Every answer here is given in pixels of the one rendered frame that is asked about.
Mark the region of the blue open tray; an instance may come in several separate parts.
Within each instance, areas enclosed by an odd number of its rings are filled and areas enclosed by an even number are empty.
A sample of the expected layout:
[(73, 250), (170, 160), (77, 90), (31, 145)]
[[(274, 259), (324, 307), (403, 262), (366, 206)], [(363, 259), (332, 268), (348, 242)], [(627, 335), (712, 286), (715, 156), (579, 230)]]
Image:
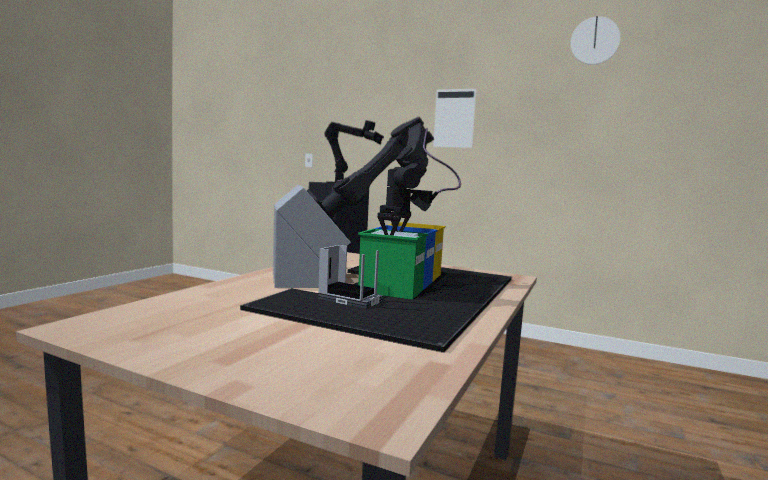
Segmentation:
[(435, 236), (436, 236), (436, 232), (438, 230), (437, 229), (405, 227), (403, 231), (406, 231), (406, 232), (417, 232), (417, 233), (428, 233), (428, 236), (426, 236), (426, 249), (425, 249), (424, 280), (423, 280), (423, 290), (424, 290), (433, 281)]

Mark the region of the yellow open-top bin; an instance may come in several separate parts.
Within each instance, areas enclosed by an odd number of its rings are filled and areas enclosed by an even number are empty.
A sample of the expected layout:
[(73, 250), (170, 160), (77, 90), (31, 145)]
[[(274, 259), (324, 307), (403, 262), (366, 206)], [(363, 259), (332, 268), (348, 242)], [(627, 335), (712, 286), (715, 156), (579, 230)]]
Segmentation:
[(407, 223), (405, 227), (437, 229), (437, 230), (439, 229), (436, 232), (436, 236), (435, 236), (435, 251), (434, 251), (434, 266), (433, 266), (433, 281), (434, 281), (441, 275), (443, 233), (444, 233), (444, 228), (446, 228), (446, 226)]

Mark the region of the green bin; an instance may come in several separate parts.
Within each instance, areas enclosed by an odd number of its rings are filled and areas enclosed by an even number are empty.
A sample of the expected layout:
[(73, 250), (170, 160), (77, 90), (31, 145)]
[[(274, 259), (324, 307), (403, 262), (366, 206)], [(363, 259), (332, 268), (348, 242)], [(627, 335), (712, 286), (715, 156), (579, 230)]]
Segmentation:
[[(402, 237), (371, 234), (383, 229), (360, 232), (359, 280), (361, 260), (365, 254), (364, 286), (374, 288), (376, 251), (379, 251), (377, 293), (414, 299), (423, 291), (426, 236)], [(425, 235), (425, 236), (424, 236)]]

